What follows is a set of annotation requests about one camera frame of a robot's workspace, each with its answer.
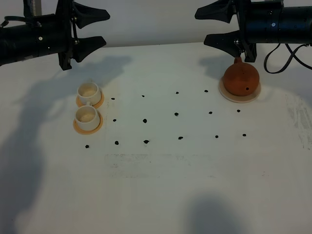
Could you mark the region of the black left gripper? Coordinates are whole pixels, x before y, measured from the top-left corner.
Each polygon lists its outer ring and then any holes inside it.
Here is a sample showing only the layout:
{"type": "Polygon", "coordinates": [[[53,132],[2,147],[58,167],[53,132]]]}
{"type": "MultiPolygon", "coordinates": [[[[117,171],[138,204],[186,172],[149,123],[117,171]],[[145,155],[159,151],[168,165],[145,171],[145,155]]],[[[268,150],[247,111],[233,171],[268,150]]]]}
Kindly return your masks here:
{"type": "Polygon", "coordinates": [[[59,0],[56,9],[56,18],[61,30],[62,50],[58,52],[59,65],[63,71],[70,70],[71,59],[82,62],[95,50],[106,45],[103,37],[78,39],[77,29],[110,19],[104,9],[97,9],[82,5],[73,0],[59,0]]]}

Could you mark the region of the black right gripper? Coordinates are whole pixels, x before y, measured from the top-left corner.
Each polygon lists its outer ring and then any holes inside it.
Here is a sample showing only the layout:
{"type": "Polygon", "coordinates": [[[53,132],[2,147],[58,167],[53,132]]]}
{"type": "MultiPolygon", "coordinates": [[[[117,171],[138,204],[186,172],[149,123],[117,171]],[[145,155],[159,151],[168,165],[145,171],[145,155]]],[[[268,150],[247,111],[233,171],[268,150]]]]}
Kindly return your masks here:
{"type": "Polygon", "coordinates": [[[233,15],[236,15],[240,31],[207,35],[204,45],[224,51],[234,58],[244,52],[246,62],[255,62],[258,43],[278,43],[282,9],[281,0],[217,0],[198,8],[195,19],[230,23],[233,15]]]}

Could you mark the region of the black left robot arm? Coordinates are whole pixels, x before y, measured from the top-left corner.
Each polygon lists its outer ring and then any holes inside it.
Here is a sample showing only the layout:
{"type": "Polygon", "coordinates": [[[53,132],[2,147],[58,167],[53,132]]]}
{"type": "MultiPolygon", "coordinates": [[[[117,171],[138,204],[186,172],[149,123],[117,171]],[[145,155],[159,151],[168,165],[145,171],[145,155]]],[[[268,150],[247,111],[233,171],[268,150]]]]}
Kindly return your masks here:
{"type": "Polygon", "coordinates": [[[57,54],[61,69],[66,71],[72,68],[72,59],[80,63],[106,45],[102,36],[77,36],[77,29],[109,20],[106,10],[59,0],[54,14],[38,16],[35,5],[35,1],[25,0],[22,17],[6,16],[1,23],[1,65],[57,54]]]}

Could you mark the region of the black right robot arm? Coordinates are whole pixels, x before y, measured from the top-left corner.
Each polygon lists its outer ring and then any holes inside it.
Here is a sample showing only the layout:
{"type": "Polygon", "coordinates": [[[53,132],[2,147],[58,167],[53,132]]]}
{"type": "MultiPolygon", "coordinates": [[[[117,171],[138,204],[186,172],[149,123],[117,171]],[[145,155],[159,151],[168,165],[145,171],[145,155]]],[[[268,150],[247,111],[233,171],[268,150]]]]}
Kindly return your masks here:
{"type": "Polygon", "coordinates": [[[195,19],[230,23],[236,15],[239,30],[207,35],[204,44],[234,58],[245,54],[255,62],[258,43],[311,44],[312,8],[285,7],[283,1],[218,0],[197,9],[195,19]]]}

